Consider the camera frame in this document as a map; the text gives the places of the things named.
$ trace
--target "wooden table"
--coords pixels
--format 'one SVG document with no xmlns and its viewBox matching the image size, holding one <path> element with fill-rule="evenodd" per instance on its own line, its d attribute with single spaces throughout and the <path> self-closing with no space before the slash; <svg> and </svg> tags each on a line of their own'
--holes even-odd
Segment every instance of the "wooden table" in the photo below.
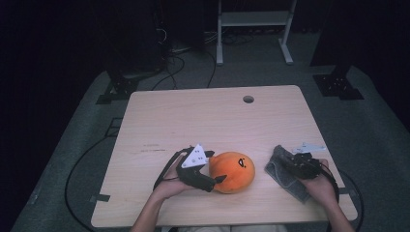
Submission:
<svg viewBox="0 0 410 232">
<path fill-rule="evenodd" d="M 255 179 L 236 194 L 195 189 L 174 196 L 162 205 L 158 226 L 326 220 L 313 200 L 302 204 L 264 170 L 275 146 L 291 151 L 303 142 L 326 146 L 297 86 L 133 93 L 102 184 L 101 195 L 110 198 L 97 202 L 92 224 L 131 226 L 168 160 L 197 143 L 216 155 L 248 155 L 256 167 Z M 329 151 L 312 154 L 329 161 L 344 187 Z M 208 166 L 201 172 L 207 174 Z M 348 194 L 340 196 L 340 206 L 348 219 L 357 217 Z"/>
</svg>

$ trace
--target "black bracket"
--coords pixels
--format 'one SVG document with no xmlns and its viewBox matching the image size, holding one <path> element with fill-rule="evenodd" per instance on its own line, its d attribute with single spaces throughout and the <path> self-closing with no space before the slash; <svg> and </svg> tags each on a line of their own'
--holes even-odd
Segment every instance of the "black bracket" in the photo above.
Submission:
<svg viewBox="0 0 410 232">
<path fill-rule="evenodd" d="M 157 69 L 152 72 L 132 73 L 133 78 L 125 78 L 118 69 L 107 69 L 111 81 L 105 89 L 105 92 L 99 96 L 96 104 L 110 104 L 112 101 L 129 100 L 133 92 L 136 91 L 139 81 L 148 77 L 157 75 L 161 70 Z"/>
<path fill-rule="evenodd" d="M 358 89 L 353 88 L 346 74 L 350 66 L 336 66 L 330 74 L 316 74 L 314 81 L 324 97 L 339 97 L 341 100 L 363 100 Z"/>
</svg>

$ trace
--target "metal stand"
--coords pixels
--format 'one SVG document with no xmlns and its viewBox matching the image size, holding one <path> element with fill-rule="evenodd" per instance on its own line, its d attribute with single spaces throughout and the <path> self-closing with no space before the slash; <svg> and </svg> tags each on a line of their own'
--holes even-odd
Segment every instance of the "metal stand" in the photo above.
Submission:
<svg viewBox="0 0 410 232">
<path fill-rule="evenodd" d="M 222 54 L 222 27 L 224 26 L 273 26 L 285 25 L 284 35 L 279 39 L 280 49 L 282 50 L 287 65 L 293 65 L 293 59 L 287 48 L 287 38 L 290 32 L 293 15 L 295 13 L 297 0 L 293 0 L 289 11 L 279 12 L 234 12 L 223 13 L 221 0 L 218 9 L 218 42 L 217 42 L 217 64 L 223 65 Z"/>
</svg>

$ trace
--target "cable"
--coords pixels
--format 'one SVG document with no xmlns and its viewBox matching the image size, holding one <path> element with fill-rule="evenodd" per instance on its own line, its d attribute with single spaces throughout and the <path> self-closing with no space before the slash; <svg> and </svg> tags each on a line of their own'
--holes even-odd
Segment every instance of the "cable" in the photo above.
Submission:
<svg viewBox="0 0 410 232">
<path fill-rule="evenodd" d="M 177 86 L 177 81 L 175 80 L 175 77 L 174 77 L 174 73 L 171 73 L 170 71 L 169 71 L 169 68 L 168 68 L 168 66 L 166 66 L 166 72 L 169 74 L 169 75 L 171 75 L 170 77 L 172 78 L 172 82 L 174 83 L 174 90 L 175 89 L 178 89 L 178 86 Z"/>
<path fill-rule="evenodd" d="M 291 173 L 296 177 L 299 177 L 301 179 L 314 179 L 320 174 L 325 176 L 334 189 L 336 201 L 338 203 L 339 189 L 335 177 L 328 166 L 321 163 L 319 159 L 312 159 L 311 153 L 296 154 L 293 158 L 291 158 L 291 160 L 293 164 L 288 165 L 287 169 L 291 171 Z M 331 231 L 332 225 L 329 222 L 326 228 L 326 232 Z"/>
<path fill-rule="evenodd" d="M 247 44 L 253 41 L 253 35 L 249 34 L 248 35 L 250 37 L 250 39 L 246 39 L 245 36 L 237 36 L 237 35 L 226 35 L 222 38 L 222 43 L 224 45 L 230 45 L 230 46 L 239 46 L 239 45 L 243 45 L 243 44 Z"/>
<path fill-rule="evenodd" d="M 206 53 L 208 53 L 208 55 L 211 56 L 212 61 L 213 61 L 213 63 L 214 63 L 214 69 L 212 70 L 211 78 L 209 78 L 208 84 L 207 84 L 207 86 L 206 86 L 206 88 L 208 89 L 209 86 L 211 85 L 212 79 L 214 78 L 215 70 L 217 69 L 217 61 L 215 60 L 215 57 L 214 57 L 209 51 L 206 51 Z"/>
<path fill-rule="evenodd" d="M 205 39 L 204 39 L 205 44 L 210 44 L 211 42 L 213 42 L 217 39 L 217 32 L 204 32 L 204 35 L 205 35 Z M 170 50 L 170 52 L 173 55 L 179 55 L 179 54 L 191 51 L 191 50 L 193 50 L 193 47 L 187 46 L 187 47 L 178 48 L 178 49 L 173 48 L 173 49 Z"/>
<path fill-rule="evenodd" d="M 153 190 L 160 184 L 161 181 L 163 180 L 169 180 L 169 179 L 164 179 L 163 176 L 165 176 L 166 172 L 168 171 L 169 167 L 174 163 L 174 161 L 181 156 L 183 153 L 188 153 L 189 148 L 183 149 L 179 152 L 176 152 L 172 158 L 168 161 L 168 163 L 165 165 L 163 168 L 162 172 L 160 173 L 160 176 L 157 178 L 156 182 L 154 183 Z"/>
<path fill-rule="evenodd" d="M 174 74 L 179 73 L 185 66 L 185 61 L 184 59 L 178 57 L 178 56 L 174 56 L 173 58 L 179 59 L 180 61 L 182 61 L 182 66 L 179 70 L 177 70 L 174 73 L 171 73 L 169 75 L 167 75 L 166 77 L 164 77 L 163 79 L 161 79 L 160 81 L 157 82 L 157 84 L 154 85 L 154 87 L 151 89 L 151 91 L 155 90 L 155 88 L 157 88 L 158 85 L 160 85 L 163 81 L 165 81 L 166 79 L 168 79 L 169 77 L 172 77 L 174 79 Z"/>
<path fill-rule="evenodd" d="M 163 32 L 163 39 L 162 39 L 161 42 L 158 42 L 158 43 L 160 43 L 161 45 L 163 45 L 163 43 L 166 41 L 166 38 L 167 38 L 166 31 L 163 30 L 162 28 L 157 28 L 157 31 L 162 31 L 162 32 Z"/>
<path fill-rule="evenodd" d="M 360 201 L 360 207 L 361 207 L 361 213 L 360 213 L 360 218 L 359 218 L 359 221 L 358 221 L 358 224 L 357 224 L 355 230 L 356 230 L 356 232 L 359 232 L 360 229 L 362 228 L 362 224 L 363 224 L 363 221 L 365 219 L 365 201 L 363 199 L 362 193 L 359 190 L 359 187 L 356 185 L 356 183 L 353 181 L 353 179 L 349 175 L 347 175 L 346 172 L 344 172 L 340 169 L 337 169 L 337 171 L 339 173 L 343 174 L 343 176 L 345 176 L 350 181 L 350 183 L 353 185 L 355 191 L 358 194 L 359 201 Z"/>
<path fill-rule="evenodd" d="M 69 182 L 70 182 L 70 179 L 71 179 L 71 177 L 72 177 L 72 175 L 73 175 L 73 172 L 75 171 L 75 169 L 76 169 L 76 167 L 78 166 L 78 164 L 82 161 L 82 159 L 83 159 L 91 150 L 93 150 L 97 145 L 99 145 L 100 143 L 102 143 L 103 141 L 105 141 L 108 137 L 116 137 L 115 134 L 118 133 L 118 130 L 116 130 L 115 132 L 112 132 L 112 133 L 107 133 L 108 130 L 111 128 L 111 125 L 110 125 L 110 127 L 107 129 L 107 131 L 106 131 L 106 133 L 105 133 L 105 136 L 104 136 L 103 138 L 101 138 L 99 141 L 97 141 L 96 143 L 94 143 L 91 147 L 89 147 L 89 148 L 81 155 L 81 157 L 79 157 L 79 159 L 75 162 L 75 164 L 74 164 L 74 166 L 72 167 L 72 170 L 70 171 L 70 174 L 69 174 L 69 176 L 68 176 L 68 178 L 67 178 L 67 180 L 66 180 L 66 185 L 65 185 L 65 188 L 64 188 L 64 201 L 65 201 L 65 203 L 66 203 L 66 207 L 67 207 L 67 209 L 69 210 L 70 214 L 72 215 L 72 217 L 73 217 L 82 227 L 84 227 L 87 231 L 91 231 L 91 232 L 94 232 L 94 230 L 93 230 L 90 226 L 88 226 L 87 224 L 85 224 L 84 222 L 82 222 L 82 221 L 75 215 L 75 213 L 73 212 L 72 207 L 70 206 L 69 196 L 68 196 Z"/>
</svg>

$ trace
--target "pumpkin plush toy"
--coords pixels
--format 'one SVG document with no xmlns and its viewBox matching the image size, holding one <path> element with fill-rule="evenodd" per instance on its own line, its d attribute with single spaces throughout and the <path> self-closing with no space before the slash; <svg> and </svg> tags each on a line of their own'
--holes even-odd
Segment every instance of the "pumpkin plush toy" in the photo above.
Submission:
<svg viewBox="0 0 410 232">
<path fill-rule="evenodd" d="M 237 152 L 226 152 L 209 158 L 209 174 L 212 178 L 226 175 L 214 189 L 222 193 L 236 193 L 247 188 L 255 176 L 253 161 Z"/>
</svg>

